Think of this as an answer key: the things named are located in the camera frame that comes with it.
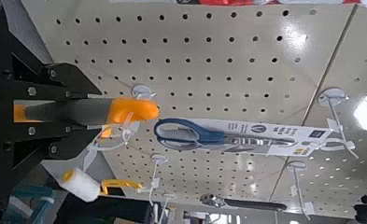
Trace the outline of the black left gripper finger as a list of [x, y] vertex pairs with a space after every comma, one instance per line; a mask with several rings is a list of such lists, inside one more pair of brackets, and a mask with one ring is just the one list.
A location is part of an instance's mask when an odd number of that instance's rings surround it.
[[32, 169], [43, 160], [70, 160], [101, 132], [80, 125], [17, 123], [13, 125], [13, 169]]
[[32, 53], [12, 54], [14, 100], [70, 101], [102, 92], [74, 64], [43, 64]]

